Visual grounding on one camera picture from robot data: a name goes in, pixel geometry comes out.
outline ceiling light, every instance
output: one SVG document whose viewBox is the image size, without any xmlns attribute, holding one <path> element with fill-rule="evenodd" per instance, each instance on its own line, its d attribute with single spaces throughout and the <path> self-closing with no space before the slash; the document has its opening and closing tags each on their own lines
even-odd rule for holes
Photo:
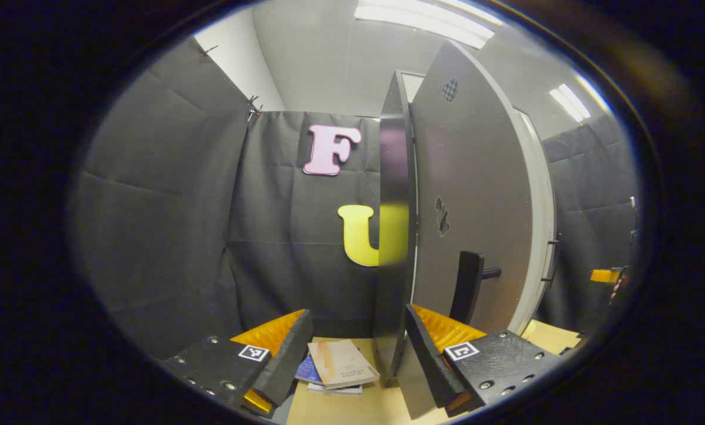
<svg viewBox="0 0 705 425">
<path fill-rule="evenodd" d="M 587 108 L 581 102 L 581 99 L 573 93 L 567 84 L 561 84 L 560 87 L 553 89 L 549 94 L 565 108 L 565 111 L 567 111 L 575 121 L 580 123 L 584 118 L 591 116 Z"/>
<path fill-rule="evenodd" d="M 602 96 L 600 96 L 599 92 L 596 91 L 593 86 L 587 81 L 584 77 L 582 76 L 576 76 L 576 80 L 581 84 L 581 86 L 584 88 L 584 90 L 587 91 L 587 93 L 592 97 L 593 100 L 595 100 L 596 104 L 598 104 L 602 110 L 609 110 L 609 105 L 607 102 L 604 102 L 604 99 L 602 99 Z"/>
<path fill-rule="evenodd" d="M 452 7 L 461 9 L 463 11 L 466 11 L 470 14 L 474 14 L 482 19 L 486 19 L 487 21 L 491 22 L 492 24 L 495 24 L 499 27 L 502 26 L 503 22 L 500 21 L 500 19 L 496 19 L 496 17 L 488 14 L 485 11 L 482 11 L 478 8 L 474 8 L 471 5 L 467 5 L 466 3 L 459 2 L 458 0 L 439 0 L 439 2 L 445 3 L 445 5 L 450 5 Z"/>
<path fill-rule="evenodd" d="M 417 0 L 360 0 L 356 19 L 419 28 L 482 48 L 494 32 L 456 13 Z"/>
</svg>

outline wooden surface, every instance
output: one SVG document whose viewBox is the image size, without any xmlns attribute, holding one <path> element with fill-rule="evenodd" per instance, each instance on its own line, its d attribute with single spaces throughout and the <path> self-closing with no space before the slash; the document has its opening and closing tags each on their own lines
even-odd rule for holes
<svg viewBox="0 0 705 425">
<path fill-rule="evenodd" d="M 520 337 L 554 354 L 560 354 L 565 347 L 573 348 L 581 341 L 578 332 L 555 328 L 536 320 L 528 323 Z"/>
<path fill-rule="evenodd" d="M 314 337 L 313 342 L 339 341 L 337 338 Z M 373 339 L 351 339 L 361 354 L 375 368 Z M 298 382 L 290 407 L 287 425 L 358 425 L 363 423 L 432 425 L 447 421 L 444 409 L 434 409 L 411 420 L 398 385 L 382 388 L 379 381 L 363 385 L 360 397 L 318 394 L 308 391 L 307 382 Z"/>
</svg>

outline blue book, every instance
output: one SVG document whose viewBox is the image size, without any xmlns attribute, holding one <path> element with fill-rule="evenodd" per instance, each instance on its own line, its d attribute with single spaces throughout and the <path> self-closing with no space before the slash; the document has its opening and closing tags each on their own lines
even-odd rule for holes
<svg viewBox="0 0 705 425">
<path fill-rule="evenodd" d="M 321 381 L 321 377 L 318 376 L 318 371 L 315 369 L 313 359 L 310 356 L 303 360 L 301 365 L 298 367 L 298 373 L 295 374 L 295 377 L 299 380 L 304 380 L 313 384 L 324 384 Z"/>
</svg>

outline book cover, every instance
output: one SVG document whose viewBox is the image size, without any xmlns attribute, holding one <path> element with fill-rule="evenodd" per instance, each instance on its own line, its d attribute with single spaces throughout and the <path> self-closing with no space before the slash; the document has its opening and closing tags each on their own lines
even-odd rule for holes
<svg viewBox="0 0 705 425">
<path fill-rule="evenodd" d="M 313 364 L 313 359 L 310 355 L 303 360 L 300 366 L 298 366 L 298 373 L 295 374 L 295 377 L 299 380 L 323 385 L 321 377 L 318 376 L 318 372 L 315 370 L 315 365 Z"/>
<path fill-rule="evenodd" d="M 379 379 L 379 373 L 349 339 L 310 342 L 308 349 L 318 376 L 327 390 L 366 384 Z"/>
<path fill-rule="evenodd" d="M 352 387 L 334 388 L 329 390 L 323 385 L 308 384 L 308 391 L 320 394 L 356 396 L 363 395 L 363 385 L 358 384 L 353 385 Z"/>
</svg>

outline gray door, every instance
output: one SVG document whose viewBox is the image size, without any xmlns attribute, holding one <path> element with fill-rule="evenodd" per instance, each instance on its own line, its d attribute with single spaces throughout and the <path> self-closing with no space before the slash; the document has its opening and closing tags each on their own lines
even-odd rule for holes
<svg viewBox="0 0 705 425">
<path fill-rule="evenodd" d="M 539 217 L 547 215 L 541 205 L 550 204 L 551 194 L 531 184 L 549 180 L 546 162 L 530 154 L 528 129 L 492 76 L 457 43 L 442 45 L 411 106 L 417 169 L 412 302 L 448 315 L 461 250 L 482 253 L 485 268 L 499 267 L 502 274 L 482 282 L 469 323 L 487 333 L 509 328 L 519 334 L 538 306 L 549 263 L 553 215 L 546 223 Z"/>
</svg>

